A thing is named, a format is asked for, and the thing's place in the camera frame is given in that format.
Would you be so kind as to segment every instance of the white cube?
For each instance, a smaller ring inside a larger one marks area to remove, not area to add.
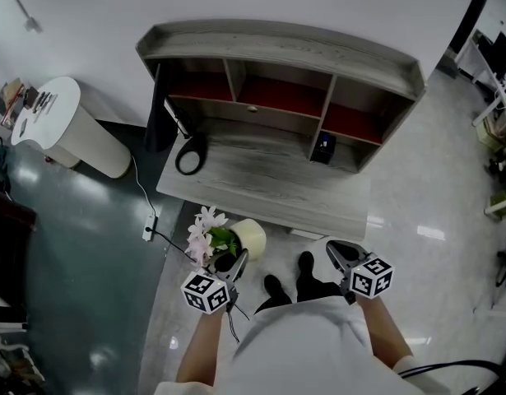
[[[230,301],[227,284],[202,273],[190,272],[181,292],[189,306],[207,314]]]
[[[373,255],[369,261],[351,269],[350,290],[373,299],[392,286],[395,267]]]

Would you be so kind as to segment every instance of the glossy floor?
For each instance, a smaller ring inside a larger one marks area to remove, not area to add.
[[[364,171],[372,179],[372,197],[363,245],[396,265],[393,288],[384,300],[415,355],[428,363],[500,361],[506,346],[506,318],[473,314],[475,307],[490,307],[495,253],[506,239],[506,222],[495,224],[483,214],[494,184],[483,169],[488,153],[471,119],[484,107],[469,81],[435,72],[425,98]],[[181,245],[196,210],[185,204],[180,215],[174,238]],[[295,299],[295,261],[309,243],[283,227],[263,225],[266,256],[250,264],[239,282],[239,305],[248,314],[267,298],[262,290],[267,273],[278,275]],[[316,268],[323,280],[335,276],[325,258],[317,259]],[[147,334],[141,395],[174,378],[197,323],[198,314],[179,293],[189,270],[189,261],[171,249]],[[243,336],[247,320],[236,310],[233,315],[236,332]],[[219,375],[235,347],[224,321]],[[455,393],[491,379],[488,372],[459,368],[436,376]]]
[[[137,159],[140,180],[170,233],[183,201],[153,190],[167,154],[142,148],[144,129],[105,125]],[[38,216],[26,258],[30,347],[53,394],[134,394],[164,244],[142,239],[150,208],[132,168],[112,180],[11,148],[14,199]]]

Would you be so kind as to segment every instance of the white table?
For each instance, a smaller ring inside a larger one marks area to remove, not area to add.
[[[474,118],[474,121],[472,121],[472,125],[474,127],[477,127],[499,105],[499,103],[503,103],[504,106],[503,112],[506,117],[506,94],[503,87],[496,79],[494,72],[492,72],[492,69],[486,62],[485,57],[483,57],[483,54],[481,53],[479,47],[474,42],[474,39],[472,37],[468,39],[465,48],[460,52],[459,56],[456,58],[457,65],[459,66],[459,62],[462,60],[463,56],[470,51],[474,53],[474,58],[479,62],[479,67],[476,69],[472,77],[472,83],[476,83],[479,76],[483,72],[486,72],[489,75],[489,79],[494,83],[496,87],[496,97],[494,99],[494,102],[492,102],[492,104],[490,104],[480,115]]]
[[[49,111],[45,109],[38,116],[32,109],[21,111],[12,144],[27,142],[68,168],[83,160],[113,179],[123,176],[130,167],[130,151],[79,105],[81,89],[77,82],[58,77],[41,86],[41,92],[57,98]]]

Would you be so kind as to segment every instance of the red shelf back panel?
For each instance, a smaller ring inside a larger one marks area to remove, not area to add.
[[[233,100],[224,73],[184,72],[174,80],[169,94],[204,100]]]
[[[310,86],[250,76],[245,80],[238,102],[282,109],[320,119],[326,91]]]
[[[322,130],[354,137],[376,145],[383,143],[379,117],[376,114],[363,113],[342,105],[329,105]]]

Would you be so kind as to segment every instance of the white flower pot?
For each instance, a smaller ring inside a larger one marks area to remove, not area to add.
[[[267,237],[260,224],[248,218],[232,225],[230,229],[238,236],[242,249],[249,251],[249,261],[262,257],[266,249]]]

